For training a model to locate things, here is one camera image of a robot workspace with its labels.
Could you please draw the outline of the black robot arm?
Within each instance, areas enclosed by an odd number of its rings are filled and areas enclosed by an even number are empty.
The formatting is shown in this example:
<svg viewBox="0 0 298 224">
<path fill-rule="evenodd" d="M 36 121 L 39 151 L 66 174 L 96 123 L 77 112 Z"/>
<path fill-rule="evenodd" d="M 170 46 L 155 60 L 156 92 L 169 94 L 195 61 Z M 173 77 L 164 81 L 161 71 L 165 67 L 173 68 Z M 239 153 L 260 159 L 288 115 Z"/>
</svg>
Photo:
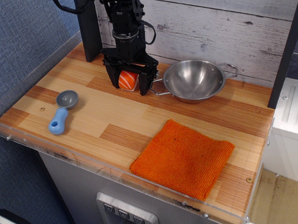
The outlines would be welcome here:
<svg viewBox="0 0 298 224">
<path fill-rule="evenodd" d="M 99 1 L 112 23 L 112 36 L 115 39 L 114 48 L 101 50 L 111 83 L 119 88 L 121 71 L 134 73 L 138 75 L 140 93 L 144 96 L 158 75 L 158 61 L 146 53 L 146 46 L 155 42 L 156 35 L 153 35 L 152 41 L 146 41 L 145 27 L 154 27 L 142 20 L 144 5 L 140 0 Z"/>
</svg>

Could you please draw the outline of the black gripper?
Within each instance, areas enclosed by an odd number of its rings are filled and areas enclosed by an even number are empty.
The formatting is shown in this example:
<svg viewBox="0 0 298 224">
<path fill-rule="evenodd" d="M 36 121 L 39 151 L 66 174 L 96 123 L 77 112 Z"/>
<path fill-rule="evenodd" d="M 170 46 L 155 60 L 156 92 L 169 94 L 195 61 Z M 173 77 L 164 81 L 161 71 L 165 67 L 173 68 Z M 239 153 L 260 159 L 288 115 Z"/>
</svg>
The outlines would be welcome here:
<svg viewBox="0 0 298 224">
<path fill-rule="evenodd" d="M 140 94 L 145 96 L 152 81 L 159 75 L 158 61 L 146 53 L 146 46 L 152 42 L 146 41 L 144 29 L 126 34 L 113 31 L 112 35 L 115 39 L 115 47 L 101 50 L 104 56 L 103 64 L 112 85 L 118 89 L 120 72 L 127 70 L 139 74 Z"/>
</svg>

